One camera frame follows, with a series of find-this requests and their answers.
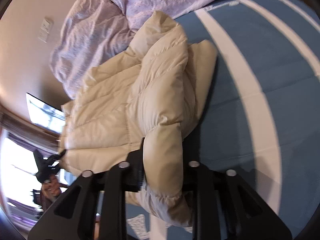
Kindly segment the white wall socket plate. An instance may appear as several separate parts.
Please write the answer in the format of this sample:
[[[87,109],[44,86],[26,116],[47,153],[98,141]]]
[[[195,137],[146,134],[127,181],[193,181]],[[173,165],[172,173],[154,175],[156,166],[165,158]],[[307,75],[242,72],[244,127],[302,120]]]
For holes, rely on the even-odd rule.
[[[39,30],[39,35],[38,39],[41,40],[42,42],[46,43],[50,34],[50,31],[53,27],[54,22],[51,19],[44,18],[42,20],[40,30]]]

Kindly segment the blue white striped bedsheet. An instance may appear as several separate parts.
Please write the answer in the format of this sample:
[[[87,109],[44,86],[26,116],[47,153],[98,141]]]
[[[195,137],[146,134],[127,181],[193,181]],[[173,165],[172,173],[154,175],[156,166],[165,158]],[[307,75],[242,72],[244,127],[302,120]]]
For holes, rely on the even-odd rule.
[[[212,170],[234,169],[294,239],[319,239],[319,18],[299,0],[218,0],[177,19],[212,41],[215,76],[188,137]]]

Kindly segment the window with dark frame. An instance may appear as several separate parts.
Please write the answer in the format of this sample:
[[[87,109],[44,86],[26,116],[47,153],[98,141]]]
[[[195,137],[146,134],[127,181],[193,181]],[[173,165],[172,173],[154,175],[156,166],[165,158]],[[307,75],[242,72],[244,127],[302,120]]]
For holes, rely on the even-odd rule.
[[[24,122],[7,110],[1,111],[1,128],[7,134],[3,148],[4,195],[13,209],[37,213],[41,209],[41,183],[36,178],[38,168],[33,152],[39,151],[44,160],[57,154],[57,144],[65,115],[37,97],[26,93],[29,121]]]

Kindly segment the lilac floral duvet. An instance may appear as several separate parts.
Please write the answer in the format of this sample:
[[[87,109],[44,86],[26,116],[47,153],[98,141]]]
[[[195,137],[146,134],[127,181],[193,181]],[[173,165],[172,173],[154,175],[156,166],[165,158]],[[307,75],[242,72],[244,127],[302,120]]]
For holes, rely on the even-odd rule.
[[[85,72],[127,48],[136,31],[156,10],[171,18],[215,0],[76,0],[60,31],[49,66],[74,98]]]

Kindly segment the cream quilted down jacket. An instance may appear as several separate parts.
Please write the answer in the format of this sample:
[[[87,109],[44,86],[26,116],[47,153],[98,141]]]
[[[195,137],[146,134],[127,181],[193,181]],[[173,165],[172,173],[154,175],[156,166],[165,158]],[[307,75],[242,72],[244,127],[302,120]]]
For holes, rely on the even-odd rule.
[[[190,226],[182,143],[199,123],[216,58],[210,41],[189,44],[179,23],[154,12],[125,51],[86,72],[74,100],[63,105],[62,167],[75,176],[99,173],[142,149],[143,185],[126,201]]]

